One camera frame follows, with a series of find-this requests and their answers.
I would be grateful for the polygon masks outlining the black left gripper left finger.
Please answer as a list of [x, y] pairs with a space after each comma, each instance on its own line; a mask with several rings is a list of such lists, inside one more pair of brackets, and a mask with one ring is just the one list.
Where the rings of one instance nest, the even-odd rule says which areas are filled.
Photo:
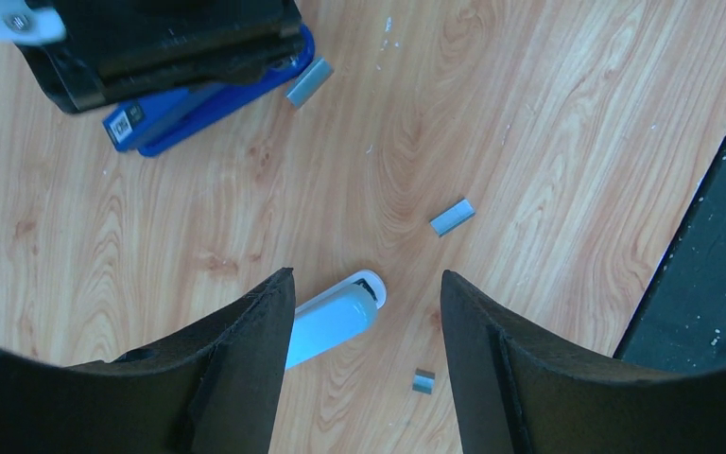
[[111, 362], [0, 349], [0, 453], [265, 453], [295, 311], [291, 269]]

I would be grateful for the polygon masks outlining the blue black stapler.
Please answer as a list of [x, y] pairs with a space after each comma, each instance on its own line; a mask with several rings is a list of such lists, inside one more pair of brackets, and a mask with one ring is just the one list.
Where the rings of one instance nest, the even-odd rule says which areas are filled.
[[315, 57], [308, 26], [300, 29], [305, 48], [249, 85], [208, 83], [122, 102], [102, 121], [119, 152], [156, 157], [299, 76]]

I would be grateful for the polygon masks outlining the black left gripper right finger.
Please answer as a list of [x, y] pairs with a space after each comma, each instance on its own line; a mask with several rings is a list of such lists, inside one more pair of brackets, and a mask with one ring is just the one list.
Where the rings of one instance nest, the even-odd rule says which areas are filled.
[[466, 453], [726, 453], [726, 367], [681, 375], [603, 356], [450, 270], [441, 327]]

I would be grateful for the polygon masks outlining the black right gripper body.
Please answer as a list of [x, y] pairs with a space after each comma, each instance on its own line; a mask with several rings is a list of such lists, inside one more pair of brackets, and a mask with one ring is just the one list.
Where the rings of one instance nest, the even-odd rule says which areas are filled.
[[67, 114], [208, 82], [254, 83], [305, 46], [293, 1], [52, 1], [65, 38], [22, 45]]

